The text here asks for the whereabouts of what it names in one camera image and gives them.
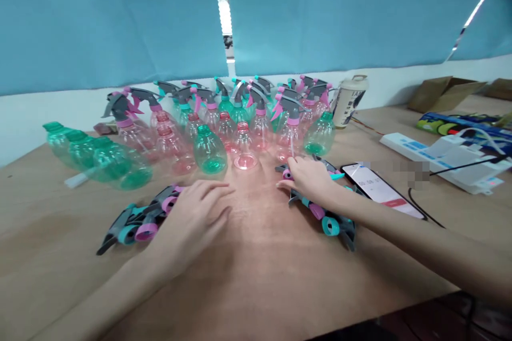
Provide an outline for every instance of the human hand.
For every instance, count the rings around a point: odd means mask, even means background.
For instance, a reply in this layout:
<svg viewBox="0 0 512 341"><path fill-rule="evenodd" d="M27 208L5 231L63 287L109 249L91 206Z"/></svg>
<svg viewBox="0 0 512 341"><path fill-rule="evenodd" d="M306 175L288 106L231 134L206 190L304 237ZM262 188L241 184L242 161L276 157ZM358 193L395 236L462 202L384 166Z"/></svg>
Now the human hand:
<svg viewBox="0 0 512 341"><path fill-rule="evenodd" d="M308 200L324 208L332 201L330 197L347 191L331 180L327 168L321 161L290 157L288 167L294 181L281 180L276 186L286 190L295 189Z"/></svg>
<svg viewBox="0 0 512 341"><path fill-rule="evenodd" d="M198 180L180 193L156 237L140 254L158 278L176 277L211 244L228 221L231 207L211 223L207 216L220 198L234 191L228 183Z"/></svg>

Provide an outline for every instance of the white wall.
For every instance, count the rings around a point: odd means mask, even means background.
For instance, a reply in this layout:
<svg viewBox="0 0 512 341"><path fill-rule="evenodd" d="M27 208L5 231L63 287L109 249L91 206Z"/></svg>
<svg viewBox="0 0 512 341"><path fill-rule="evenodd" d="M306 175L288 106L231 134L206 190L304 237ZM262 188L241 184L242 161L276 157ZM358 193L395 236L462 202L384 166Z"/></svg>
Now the white wall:
<svg viewBox="0 0 512 341"><path fill-rule="evenodd" d="M234 64L229 63L228 67L229 75L233 77L235 75ZM498 77L512 78L512 55L485 60L450 61L434 66L359 69L308 75L333 83L336 87L341 80L355 74L368 75L370 88L359 104L359 109L367 109L407 102L415 88L427 78L454 75L488 82ZM289 77L299 80L298 75L265 77L274 84L286 82ZM242 79L249 80L250 77L242 77ZM205 86L215 87L212 78L194 79L194 81ZM157 88L153 84L138 86L157 92ZM114 90L114 88L107 88L0 97L0 111L4 117L4 124L0 126L0 142L2 144L0 166L5 166L43 144L46 132L41 125L49 121L58 121L71 128L91 131L96 123L109 120L101 119L101 116L107 104L106 96ZM170 102L170 99L162 101L164 109L166 107L169 109ZM146 112L142 118L147 120L150 113L147 103L140 109Z"/></svg>

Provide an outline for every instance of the blue curtain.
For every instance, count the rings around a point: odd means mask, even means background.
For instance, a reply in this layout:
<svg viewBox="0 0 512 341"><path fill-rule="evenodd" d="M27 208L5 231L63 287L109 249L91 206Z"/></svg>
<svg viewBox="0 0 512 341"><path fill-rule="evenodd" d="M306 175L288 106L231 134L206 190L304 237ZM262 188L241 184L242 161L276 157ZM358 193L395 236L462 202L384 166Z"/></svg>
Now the blue curtain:
<svg viewBox="0 0 512 341"><path fill-rule="evenodd" d="M485 0L462 35L451 60L512 53L512 0Z"/></svg>
<svg viewBox="0 0 512 341"><path fill-rule="evenodd" d="M228 74L217 0L0 0L0 95Z"/></svg>
<svg viewBox="0 0 512 341"><path fill-rule="evenodd" d="M229 0L238 75L441 63L479 0Z"/></svg>

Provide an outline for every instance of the power strip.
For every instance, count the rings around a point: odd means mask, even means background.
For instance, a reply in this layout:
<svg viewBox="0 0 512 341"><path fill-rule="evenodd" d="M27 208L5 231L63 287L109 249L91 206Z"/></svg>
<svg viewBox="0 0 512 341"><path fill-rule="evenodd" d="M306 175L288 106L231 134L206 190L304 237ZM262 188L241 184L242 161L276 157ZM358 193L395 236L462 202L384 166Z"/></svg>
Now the power strip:
<svg viewBox="0 0 512 341"><path fill-rule="evenodd" d="M422 144L418 141L415 141L407 136L404 136L401 133L390 133L384 135L380 142L385 146L393 149L394 151L400 153L402 156L405 156L413 161L426 161L430 163L430 171L431 172L439 172L448 168L452 168L450 164L447 164L443 161L443 157L433 157L426 153L426 150L429 146ZM501 173L511 167L512 164L508 161L501 161L499 164L496 164L495 169L497 170L495 173ZM503 184L504 181L497 177L489 177L485 180L473 183L471 185L465 184L460 180L457 180L457 174L460 171L465 171L467 168L455 169L450 172L444 172L439 174L439 177L444 178L447 181L450 181L452 184L458 186L460 189L464 189L466 192L471 194L492 194L492 189L496 186Z"/></svg>

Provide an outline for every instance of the phone screen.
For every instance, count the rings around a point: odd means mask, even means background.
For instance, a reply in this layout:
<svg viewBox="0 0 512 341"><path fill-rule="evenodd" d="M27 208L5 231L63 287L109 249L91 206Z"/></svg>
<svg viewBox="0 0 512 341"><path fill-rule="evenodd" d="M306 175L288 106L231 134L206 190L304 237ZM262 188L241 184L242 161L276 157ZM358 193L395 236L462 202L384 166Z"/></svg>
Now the phone screen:
<svg viewBox="0 0 512 341"><path fill-rule="evenodd" d="M342 167L343 171L373 201L417 218L424 218L423 213L412 206L400 193L394 190L377 173L360 165L352 164Z"/></svg>

